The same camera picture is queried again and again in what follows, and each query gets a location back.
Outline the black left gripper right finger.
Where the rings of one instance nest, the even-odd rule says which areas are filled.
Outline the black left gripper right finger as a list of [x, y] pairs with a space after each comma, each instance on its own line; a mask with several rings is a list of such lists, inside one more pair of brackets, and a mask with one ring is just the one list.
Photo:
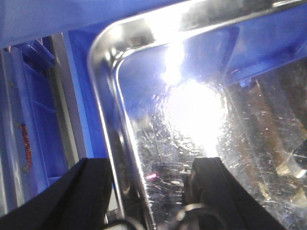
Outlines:
[[220, 158], [196, 158], [184, 180], [184, 203], [202, 204], [204, 230], [283, 230], [227, 170]]

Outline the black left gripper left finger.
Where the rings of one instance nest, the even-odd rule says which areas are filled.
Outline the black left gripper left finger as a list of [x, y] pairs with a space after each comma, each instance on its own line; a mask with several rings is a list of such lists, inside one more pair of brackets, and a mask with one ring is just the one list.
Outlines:
[[1, 217], [2, 230], [100, 230], [112, 173], [108, 159], [83, 158], [48, 189]]

